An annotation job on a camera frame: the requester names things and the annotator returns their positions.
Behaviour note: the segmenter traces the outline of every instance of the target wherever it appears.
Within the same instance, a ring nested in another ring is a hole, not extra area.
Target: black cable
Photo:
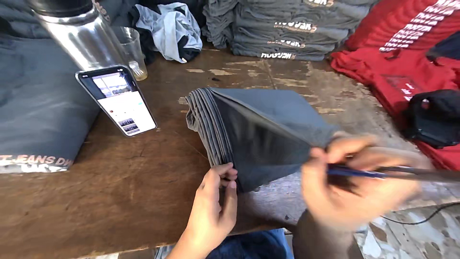
[[[446,205],[443,205],[441,207],[439,207],[437,210],[435,210],[433,212],[433,214],[431,214],[429,217],[427,217],[425,220],[422,220],[422,221],[419,221],[419,222],[415,222],[415,223],[407,223],[407,222],[400,222],[400,221],[396,221],[396,220],[393,220],[393,219],[390,219],[390,218],[386,218],[384,216],[381,216],[382,218],[386,219],[386,220],[390,220],[392,222],[395,222],[395,223],[399,223],[399,224],[403,224],[403,225],[418,225],[418,224],[422,224],[422,223],[425,223],[427,222],[428,220],[430,220],[432,217],[434,217],[436,214],[438,214],[441,210],[443,209],[447,209],[449,207],[452,207],[452,206],[455,206],[455,205],[460,205],[460,202],[454,202],[454,203],[450,203],[450,204],[446,204]]]

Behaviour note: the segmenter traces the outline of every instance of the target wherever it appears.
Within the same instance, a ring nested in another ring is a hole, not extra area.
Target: stainless steel bottle
[[[120,42],[91,0],[29,0],[29,6],[82,70],[127,65]]]

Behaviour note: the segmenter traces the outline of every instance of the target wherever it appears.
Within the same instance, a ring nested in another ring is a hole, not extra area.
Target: table surface
[[[209,169],[198,133],[185,123],[183,97],[196,88],[294,90],[328,122],[416,151],[365,86],[326,62],[203,49],[186,64],[158,56],[148,72],[139,85],[157,129],[127,138],[101,113],[69,171],[0,175],[0,258],[68,259],[175,242]],[[458,200],[459,186],[425,183],[404,208]],[[237,232],[296,224],[305,209],[299,175],[240,195],[238,206]]]

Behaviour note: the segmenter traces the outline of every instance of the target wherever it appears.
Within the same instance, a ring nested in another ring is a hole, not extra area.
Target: person's left hand
[[[189,222],[179,242],[193,247],[197,258],[206,257],[235,226],[237,171],[232,166],[228,163],[212,167],[196,190]],[[223,207],[219,205],[221,186],[226,186]]]

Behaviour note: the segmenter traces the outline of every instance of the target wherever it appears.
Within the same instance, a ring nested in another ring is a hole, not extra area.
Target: plastic cup
[[[144,63],[144,54],[141,50],[139,33],[128,27],[112,27],[117,39],[120,41],[121,50],[125,55],[128,66],[136,81],[147,78],[147,68]]]

